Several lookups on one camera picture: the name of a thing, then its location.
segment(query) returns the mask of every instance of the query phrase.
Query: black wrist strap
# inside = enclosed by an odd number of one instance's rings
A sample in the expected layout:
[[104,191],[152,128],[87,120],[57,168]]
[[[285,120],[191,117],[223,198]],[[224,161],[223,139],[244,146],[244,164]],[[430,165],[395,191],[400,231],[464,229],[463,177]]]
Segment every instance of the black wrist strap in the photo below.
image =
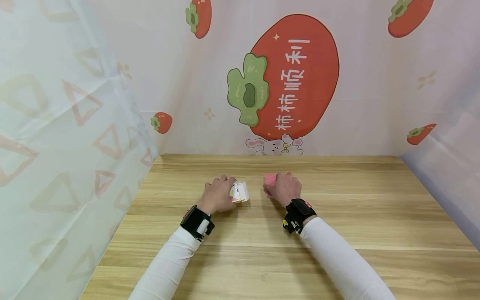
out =
[[180,225],[199,241],[203,241],[204,235],[210,235],[215,228],[211,217],[198,209],[196,205],[187,212]]
[[300,234],[303,230],[303,222],[316,215],[317,213],[308,202],[302,199],[292,199],[292,202],[287,205],[287,215],[283,221],[283,228],[289,233],[296,231]]

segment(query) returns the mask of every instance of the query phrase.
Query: fabric backdrop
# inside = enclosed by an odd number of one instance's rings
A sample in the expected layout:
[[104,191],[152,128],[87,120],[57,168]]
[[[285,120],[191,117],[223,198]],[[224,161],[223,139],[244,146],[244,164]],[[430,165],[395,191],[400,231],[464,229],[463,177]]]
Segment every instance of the fabric backdrop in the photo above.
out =
[[0,299],[77,299],[158,153],[401,156],[480,247],[478,8],[0,0]]
[[0,0],[1,300],[76,300],[157,156],[79,4]]

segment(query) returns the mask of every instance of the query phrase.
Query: wooden table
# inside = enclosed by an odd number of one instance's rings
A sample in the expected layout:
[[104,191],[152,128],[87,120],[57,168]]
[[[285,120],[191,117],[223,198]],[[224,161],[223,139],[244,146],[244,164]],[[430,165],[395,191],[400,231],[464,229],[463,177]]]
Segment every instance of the wooden table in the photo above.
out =
[[302,197],[378,272],[398,300],[480,299],[480,254],[408,167],[393,156],[159,157],[81,300],[127,299],[204,184],[226,173],[250,201],[215,214],[174,299],[342,299],[262,191],[290,171]]

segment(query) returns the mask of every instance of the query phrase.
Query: white arm sleeve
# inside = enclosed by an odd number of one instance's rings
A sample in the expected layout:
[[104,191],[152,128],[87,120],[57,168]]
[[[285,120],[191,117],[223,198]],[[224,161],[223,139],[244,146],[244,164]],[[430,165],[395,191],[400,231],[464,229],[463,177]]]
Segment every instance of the white arm sleeve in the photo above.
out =
[[368,262],[322,219],[308,222],[300,236],[345,300],[395,300]]
[[179,227],[160,249],[128,299],[171,300],[198,246],[200,242]]

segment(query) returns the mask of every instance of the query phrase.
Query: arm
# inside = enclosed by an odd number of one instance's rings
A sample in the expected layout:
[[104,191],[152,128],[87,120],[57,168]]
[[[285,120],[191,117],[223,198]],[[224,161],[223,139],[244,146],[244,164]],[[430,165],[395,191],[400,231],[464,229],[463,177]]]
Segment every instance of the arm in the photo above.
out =
[[199,246],[200,241],[179,227],[148,266],[129,300],[172,299],[188,262]]
[[[264,185],[283,207],[300,198],[301,183],[278,173],[275,186]],[[346,300],[395,300],[387,285],[333,228],[317,216],[303,221],[300,235]]]
[[[206,183],[196,208],[209,215],[234,209],[236,206],[230,200],[229,192],[235,181],[235,178],[227,179],[223,175],[211,184]],[[189,231],[179,227],[148,266],[129,300],[171,300],[200,243]]]

